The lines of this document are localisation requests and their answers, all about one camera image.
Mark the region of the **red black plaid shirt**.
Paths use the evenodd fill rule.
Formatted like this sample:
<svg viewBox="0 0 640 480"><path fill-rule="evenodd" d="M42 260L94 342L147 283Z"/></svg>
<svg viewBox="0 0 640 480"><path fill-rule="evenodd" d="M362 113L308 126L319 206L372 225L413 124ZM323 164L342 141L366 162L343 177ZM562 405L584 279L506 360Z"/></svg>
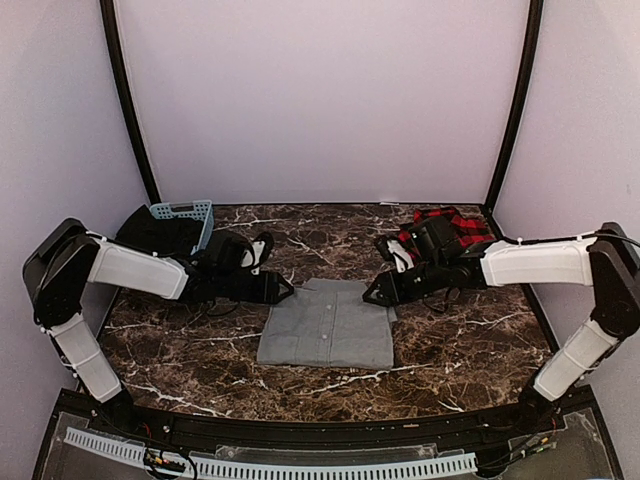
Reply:
<svg viewBox="0 0 640 480"><path fill-rule="evenodd" d="M453 206L435 209L417 209L414 212L413 222L403 224L400 227L400 231L405 229L408 225L419 224L430 217L443 217L448 220L460 238L461 244L465 248L465 252L472 245L495 240L491 230L483 221L465 218L459 210Z"/></svg>

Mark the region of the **light blue plastic basket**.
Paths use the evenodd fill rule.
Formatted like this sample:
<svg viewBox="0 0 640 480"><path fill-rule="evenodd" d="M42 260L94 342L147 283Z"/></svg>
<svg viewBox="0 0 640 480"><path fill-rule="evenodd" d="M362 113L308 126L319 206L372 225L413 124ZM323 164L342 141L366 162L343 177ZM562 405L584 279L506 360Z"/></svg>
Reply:
<svg viewBox="0 0 640 480"><path fill-rule="evenodd" d="M211 200L156 203L149 207L149 211L154 219L176 227L175 239L180 240L183 246L186 246L187 240L191 241L190 254L207 246L214 227Z"/></svg>

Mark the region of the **grey long sleeve shirt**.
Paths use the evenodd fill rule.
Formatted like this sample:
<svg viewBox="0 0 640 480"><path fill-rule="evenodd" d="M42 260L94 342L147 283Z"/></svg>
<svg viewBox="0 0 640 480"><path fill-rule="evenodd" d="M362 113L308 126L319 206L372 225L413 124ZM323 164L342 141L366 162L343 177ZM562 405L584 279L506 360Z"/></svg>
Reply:
<svg viewBox="0 0 640 480"><path fill-rule="evenodd" d="M395 311L364 302L366 285L312 278L271 308L257 362L389 370L394 366Z"/></svg>

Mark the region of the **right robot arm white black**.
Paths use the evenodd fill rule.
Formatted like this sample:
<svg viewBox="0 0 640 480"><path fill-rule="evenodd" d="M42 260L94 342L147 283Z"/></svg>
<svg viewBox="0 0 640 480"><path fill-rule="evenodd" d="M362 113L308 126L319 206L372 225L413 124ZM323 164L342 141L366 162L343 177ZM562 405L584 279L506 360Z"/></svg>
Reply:
<svg viewBox="0 0 640 480"><path fill-rule="evenodd" d="M593 372L639 329L639 243L615 222L550 239L464 242L437 217L382 237L377 247L394 268L379 274L365 302L395 307L455 289L529 285L563 345L538 370L510 413L521 434L534 432L549 405Z"/></svg>

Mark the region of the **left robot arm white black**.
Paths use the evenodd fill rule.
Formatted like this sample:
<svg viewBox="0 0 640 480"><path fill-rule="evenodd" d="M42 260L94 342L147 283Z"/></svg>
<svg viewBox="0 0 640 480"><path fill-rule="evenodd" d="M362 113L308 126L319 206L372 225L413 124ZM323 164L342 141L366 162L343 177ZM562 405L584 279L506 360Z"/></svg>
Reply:
<svg viewBox="0 0 640 480"><path fill-rule="evenodd" d="M51 339L85 391L104 404L101 417L120 436L141 427L140 412L124 399L126 388L97 334L120 289L167 301L276 305L294 293L284 276L264 269L274 240L263 232L248 240L229 231L211 235L189 255L145 251L63 220L28 257L22 279L33 321Z"/></svg>

